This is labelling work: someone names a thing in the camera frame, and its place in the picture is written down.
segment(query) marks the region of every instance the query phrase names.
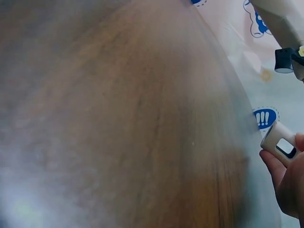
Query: black plug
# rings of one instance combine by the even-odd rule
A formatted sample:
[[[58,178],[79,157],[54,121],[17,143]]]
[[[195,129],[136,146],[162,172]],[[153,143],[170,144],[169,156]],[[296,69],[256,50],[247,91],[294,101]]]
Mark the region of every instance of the black plug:
[[[289,74],[294,71],[292,60],[304,66],[304,57],[300,56],[294,48],[283,48],[275,50],[275,71],[282,74]]]

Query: white plastic device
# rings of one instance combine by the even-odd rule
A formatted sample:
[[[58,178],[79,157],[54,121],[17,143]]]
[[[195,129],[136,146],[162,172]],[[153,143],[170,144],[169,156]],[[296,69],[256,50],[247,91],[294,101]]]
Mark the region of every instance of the white plastic device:
[[[300,153],[295,146],[295,134],[282,123],[275,121],[264,136],[261,147],[272,153],[280,162],[288,167],[289,163]]]

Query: finger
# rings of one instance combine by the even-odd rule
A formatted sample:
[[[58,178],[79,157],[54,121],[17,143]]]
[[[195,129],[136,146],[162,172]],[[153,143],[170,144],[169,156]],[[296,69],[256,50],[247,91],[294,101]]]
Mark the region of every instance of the finger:
[[[295,135],[295,144],[300,151],[304,151],[304,134],[297,133]]]
[[[270,172],[272,182],[276,190],[285,175],[286,168],[275,156],[273,156],[268,151],[261,151],[260,156],[263,162],[266,164],[268,171]]]

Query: blue speech bubble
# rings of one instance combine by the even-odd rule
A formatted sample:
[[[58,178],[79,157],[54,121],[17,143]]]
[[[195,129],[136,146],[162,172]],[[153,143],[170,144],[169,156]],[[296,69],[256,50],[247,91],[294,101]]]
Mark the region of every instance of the blue speech bubble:
[[[270,108],[255,110],[253,114],[256,117],[256,122],[260,130],[270,127],[277,119],[276,112]]]
[[[201,0],[191,0],[193,4],[199,3]]]

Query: hand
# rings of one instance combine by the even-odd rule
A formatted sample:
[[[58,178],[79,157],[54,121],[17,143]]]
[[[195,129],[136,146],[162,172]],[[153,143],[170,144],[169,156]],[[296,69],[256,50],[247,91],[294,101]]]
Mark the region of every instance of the hand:
[[[298,133],[295,143],[299,150],[304,151],[304,134]],[[304,209],[304,153],[299,154],[288,168],[268,151],[262,150],[260,156],[271,174],[281,210],[299,218],[299,212]]]

